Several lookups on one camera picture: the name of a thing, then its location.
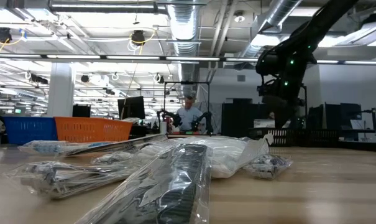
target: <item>desk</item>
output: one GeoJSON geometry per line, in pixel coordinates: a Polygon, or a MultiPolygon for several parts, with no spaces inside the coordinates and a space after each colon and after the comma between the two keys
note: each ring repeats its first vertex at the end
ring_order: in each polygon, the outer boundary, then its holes
{"type": "MultiPolygon", "coordinates": [[[[211,224],[376,223],[376,152],[298,147],[275,147],[272,152],[294,160],[276,180],[255,180],[238,172],[211,182],[211,224]]],[[[39,159],[0,147],[0,173],[39,159]]],[[[0,176],[0,223],[73,223],[116,186],[46,201],[0,176]]]]}

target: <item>ceiling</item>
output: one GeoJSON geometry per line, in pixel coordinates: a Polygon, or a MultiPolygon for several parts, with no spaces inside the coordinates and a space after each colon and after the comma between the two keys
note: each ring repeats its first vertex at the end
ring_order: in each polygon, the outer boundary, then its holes
{"type": "MultiPolygon", "coordinates": [[[[327,1],[304,0],[298,8],[293,11],[291,16],[283,24],[281,34],[269,35],[283,40],[304,21],[310,19],[310,16],[327,1]]],[[[199,13],[199,55],[208,56],[214,39],[215,23],[218,19],[218,12],[222,1],[212,0],[207,5],[202,6],[199,13]]],[[[242,51],[250,41],[250,27],[255,15],[265,13],[270,1],[240,1],[236,6],[236,11],[243,11],[244,21],[236,22],[232,20],[227,30],[227,40],[221,48],[221,55],[237,54],[242,51]]],[[[357,11],[364,11],[368,8],[376,7],[376,1],[359,1],[357,11]]],[[[34,18],[23,19],[20,15],[0,7],[0,27],[10,27],[12,34],[11,43],[14,45],[5,45],[3,48],[0,43],[0,52],[9,54],[102,54],[102,55],[173,55],[173,44],[168,43],[172,40],[170,22],[166,15],[154,14],[116,14],[116,13],[85,13],[85,12],[60,12],[51,13],[31,13],[34,18]],[[21,29],[25,32],[25,38],[18,42],[22,37],[21,29]],[[146,39],[150,41],[140,49],[132,49],[130,45],[130,35],[134,30],[143,30],[146,39]]],[[[344,16],[331,29],[334,34],[346,35],[357,27],[357,21],[352,16],[344,16]]],[[[322,60],[371,60],[376,57],[376,47],[357,46],[344,48],[320,47],[315,56],[322,60]]],[[[40,116],[46,112],[48,88],[45,85],[32,83],[29,74],[35,74],[42,78],[50,80],[51,62],[27,62],[18,60],[0,60],[0,85],[7,86],[42,86],[36,89],[18,89],[16,92],[29,93],[32,96],[17,97],[15,92],[0,90],[0,108],[4,106],[34,105],[40,103],[40,107],[28,106],[29,113],[40,116]]],[[[91,78],[98,76],[99,79],[109,80],[108,87],[128,88],[131,83],[131,89],[117,92],[119,97],[139,96],[146,97],[146,109],[148,114],[154,114],[154,111],[160,109],[160,101],[163,98],[163,85],[154,81],[159,74],[165,80],[180,81],[178,77],[178,66],[176,64],[162,63],[73,63],[76,71],[76,91],[75,103],[91,104],[93,114],[98,116],[117,115],[116,97],[109,97],[104,90],[78,90],[79,87],[96,87],[98,84],[89,82],[82,83],[81,77],[87,75],[91,78]],[[148,91],[136,91],[137,88],[148,89],[148,91]]],[[[237,83],[236,76],[231,77],[231,73],[237,73],[231,69],[220,69],[215,74],[212,85],[247,85],[247,83],[237,83]]],[[[254,71],[245,71],[244,74],[252,74],[254,71]]],[[[205,80],[208,73],[206,69],[201,68],[200,77],[205,80]]],[[[259,76],[250,79],[258,80],[259,76]]],[[[179,91],[171,91],[170,96],[174,103],[168,103],[170,111],[175,111],[181,104],[178,104],[178,97],[181,97],[179,91]]]]}

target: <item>white column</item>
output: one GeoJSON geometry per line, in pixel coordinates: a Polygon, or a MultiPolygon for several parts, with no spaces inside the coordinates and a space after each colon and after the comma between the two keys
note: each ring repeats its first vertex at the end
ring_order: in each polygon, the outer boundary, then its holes
{"type": "Polygon", "coordinates": [[[48,116],[72,116],[75,73],[70,63],[52,63],[48,116]]]}

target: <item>computer monitor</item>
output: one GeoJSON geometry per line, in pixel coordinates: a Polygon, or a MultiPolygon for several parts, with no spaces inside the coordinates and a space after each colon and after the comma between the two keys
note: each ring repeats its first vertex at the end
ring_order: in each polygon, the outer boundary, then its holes
{"type": "Polygon", "coordinates": [[[130,97],[122,100],[118,100],[119,105],[119,117],[120,119],[126,118],[140,118],[145,119],[145,103],[144,97],[130,97]]]}

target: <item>wall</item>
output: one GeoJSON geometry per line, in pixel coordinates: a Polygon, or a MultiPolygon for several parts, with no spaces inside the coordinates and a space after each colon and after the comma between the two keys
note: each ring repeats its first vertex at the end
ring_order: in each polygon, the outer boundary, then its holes
{"type": "MultiPolygon", "coordinates": [[[[321,100],[327,103],[358,103],[362,110],[376,108],[376,66],[321,65],[321,100]]],[[[366,126],[372,128],[370,114],[363,114],[366,126]]],[[[376,136],[368,134],[371,141],[376,136]]]]}

